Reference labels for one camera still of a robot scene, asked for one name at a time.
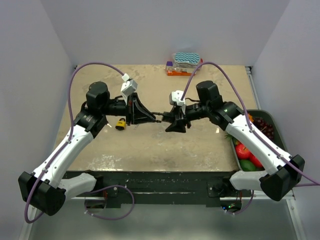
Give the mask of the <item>yellow padlock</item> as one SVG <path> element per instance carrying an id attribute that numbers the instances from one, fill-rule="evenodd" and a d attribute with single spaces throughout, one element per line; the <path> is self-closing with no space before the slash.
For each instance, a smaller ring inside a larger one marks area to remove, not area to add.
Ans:
<path id="1" fill-rule="evenodd" d="M 115 125 L 115 129 L 118 131 L 123 131 L 126 129 L 126 125 L 127 125 L 126 119 L 122 117 L 117 121 Z"/>

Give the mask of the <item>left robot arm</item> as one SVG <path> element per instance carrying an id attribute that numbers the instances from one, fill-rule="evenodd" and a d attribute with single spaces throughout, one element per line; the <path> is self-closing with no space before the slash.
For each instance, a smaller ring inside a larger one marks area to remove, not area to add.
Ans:
<path id="1" fill-rule="evenodd" d="M 121 96 L 110 98 L 108 86 L 92 83 L 70 130 L 51 155 L 32 173 L 18 178 L 22 199 L 48 216 L 55 215 L 65 201 L 84 193 L 99 196 L 104 190 L 103 177 L 92 170 L 65 179 L 64 175 L 80 152 L 108 125 L 107 116 L 122 116 L 125 124 L 155 122 L 156 118 L 140 102 L 138 84 L 129 79 L 121 86 Z"/>

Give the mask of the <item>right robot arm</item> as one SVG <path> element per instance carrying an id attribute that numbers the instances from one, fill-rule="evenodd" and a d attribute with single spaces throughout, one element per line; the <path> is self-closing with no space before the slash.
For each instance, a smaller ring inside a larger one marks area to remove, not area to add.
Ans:
<path id="1" fill-rule="evenodd" d="M 231 136 L 239 140 L 262 164 L 263 171 L 234 173 L 223 183 L 223 192 L 230 197 L 240 190 L 264 192 L 270 199 L 280 201 L 301 180 L 305 160 L 300 155 L 291 156 L 278 147 L 247 120 L 244 111 L 234 102 L 223 101 L 218 86 L 211 80 L 196 85 L 199 102 L 186 105 L 183 91 L 170 93 L 170 112 L 162 121 L 169 123 L 166 132 L 185 133 L 191 121 L 208 118 Z"/>

